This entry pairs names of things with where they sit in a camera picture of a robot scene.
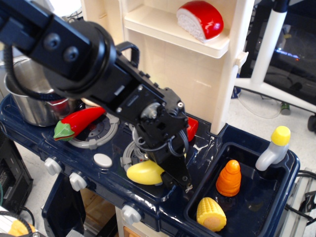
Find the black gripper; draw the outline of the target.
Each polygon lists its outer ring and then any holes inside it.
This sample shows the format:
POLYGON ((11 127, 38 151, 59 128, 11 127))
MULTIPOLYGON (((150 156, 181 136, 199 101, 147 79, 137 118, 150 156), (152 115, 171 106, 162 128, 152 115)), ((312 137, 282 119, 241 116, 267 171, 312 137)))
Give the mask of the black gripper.
POLYGON ((192 188, 184 154, 189 148, 188 118, 181 99, 169 88, 161 89, 149 75, 129 61, 106 66, 106 108, 135 127, 140 147, 164 172, 166 188, 192 188))

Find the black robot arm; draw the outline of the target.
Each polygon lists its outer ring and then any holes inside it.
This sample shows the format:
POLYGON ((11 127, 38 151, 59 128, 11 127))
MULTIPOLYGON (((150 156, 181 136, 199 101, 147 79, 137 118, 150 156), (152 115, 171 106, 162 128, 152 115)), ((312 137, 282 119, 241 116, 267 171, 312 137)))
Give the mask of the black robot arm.
POLYGON ((140 149, 163 169, 163 182, 192 188, 184 159, 189 148, 184 104, 139 70, 137 46, 115 45, 100 25, 67 23, 30 0, 1 1, 0 40, 43 65, 58 95, 85 98, 132 124, 140 149))

